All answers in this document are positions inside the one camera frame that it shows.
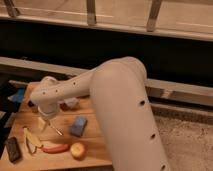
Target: banana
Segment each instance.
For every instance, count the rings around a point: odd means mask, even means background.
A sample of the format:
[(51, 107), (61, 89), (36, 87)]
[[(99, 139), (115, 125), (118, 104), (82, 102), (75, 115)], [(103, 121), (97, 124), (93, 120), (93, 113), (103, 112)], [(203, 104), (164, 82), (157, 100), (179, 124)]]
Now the banana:
[(26, 136), (25, 139), (27, 139), (29, 141), (29, 143), (31, 143), (32, 145), (34, 145), (38, 148), (41, 148), (43, 146), (43, 144), (41, 143), (39, 138), (35, 134), (31, 133), (27, 127), (24, 127), (24, 136)]

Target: banana peel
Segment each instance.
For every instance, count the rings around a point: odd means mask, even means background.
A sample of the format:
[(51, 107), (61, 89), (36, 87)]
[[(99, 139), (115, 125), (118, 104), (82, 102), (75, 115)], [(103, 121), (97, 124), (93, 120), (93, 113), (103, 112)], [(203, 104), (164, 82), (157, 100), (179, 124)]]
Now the banana peel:
[(27, 127), (24, 127), (24, 144), (28, 148), (28, 151), (31, 152), (35, 151), (33, 146), (38, 148), (43, 146), (40, 139), (35, 134), (31, 133)]

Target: small hole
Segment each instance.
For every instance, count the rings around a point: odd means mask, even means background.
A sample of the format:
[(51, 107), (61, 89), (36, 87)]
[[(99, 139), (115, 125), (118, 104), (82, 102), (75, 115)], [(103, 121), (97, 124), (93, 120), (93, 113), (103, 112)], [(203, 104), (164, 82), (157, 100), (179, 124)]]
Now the small hole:
[(141, 105), (141, 106), (145, 105), (145, 101), (142, 100), (142, 101), (140, 102), (140, 105)]
[(161, 171), (164, 171), (166, 169), (166, 166), (165, 165), (163, 165), (162, 167), (161, 167)]
[(155, 134), (152, 134), (152, 136), (150, 137), (151, 140), (153, 140), (155, 138)]

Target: glass panel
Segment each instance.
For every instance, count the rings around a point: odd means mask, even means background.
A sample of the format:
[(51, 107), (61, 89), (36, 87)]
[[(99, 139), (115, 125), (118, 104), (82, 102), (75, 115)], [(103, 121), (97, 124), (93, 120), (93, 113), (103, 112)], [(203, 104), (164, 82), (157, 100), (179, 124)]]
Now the glass panel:
[(166, 0), (159, 13), (157, 28), (213, 33), (213, 1)]

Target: blue block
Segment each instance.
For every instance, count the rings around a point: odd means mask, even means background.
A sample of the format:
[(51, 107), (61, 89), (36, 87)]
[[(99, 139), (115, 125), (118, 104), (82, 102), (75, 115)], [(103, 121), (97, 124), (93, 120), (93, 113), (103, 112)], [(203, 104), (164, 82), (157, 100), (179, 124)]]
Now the blue block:
[(74, 123), (70, 126), (70, 134), (81, 137), (84, 132), (84, 128), (87, 124), (87, 119), (82, 116), (77, 116)]

